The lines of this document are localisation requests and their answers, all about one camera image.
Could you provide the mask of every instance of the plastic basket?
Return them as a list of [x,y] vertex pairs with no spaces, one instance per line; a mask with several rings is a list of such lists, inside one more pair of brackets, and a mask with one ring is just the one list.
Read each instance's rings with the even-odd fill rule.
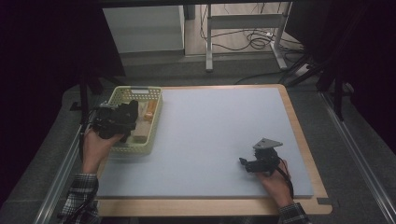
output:
[[118,86],[113,91],[108,102],[111,105],[120,105],[129,104],[132,100],[139,102],[157,100],[156,110],[148,133],[148,139],[145,143],[136,143],[132,136],[130,136],[125,143],[118,142],[113,146],[113,148],[111,148],[111,150],[132,154],[149,154],[152,150],[158,120],[163,106],[162,89],[160,87]]

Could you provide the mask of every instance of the human hand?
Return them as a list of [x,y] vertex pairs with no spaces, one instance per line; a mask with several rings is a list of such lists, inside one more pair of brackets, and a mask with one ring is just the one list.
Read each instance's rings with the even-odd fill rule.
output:
[[[279,168],[288,174],[287,172],[288,163],[284,160],[279,164]],[[279,208],[291,205],[294,203],[290,196],[289,186],[285,181],[285,177],[278,171],[275,170],[270,176],[264,173],[256,173],[256,176],[262,182],[262,186],[268,192],[268,194],[275,200]]]
[[111,147],[122,137],[123,134],[115,134],[109,139],[103,139],[93,129],[89,129],[84,135],[82,173],[96,174],[101,161],[107,157]]

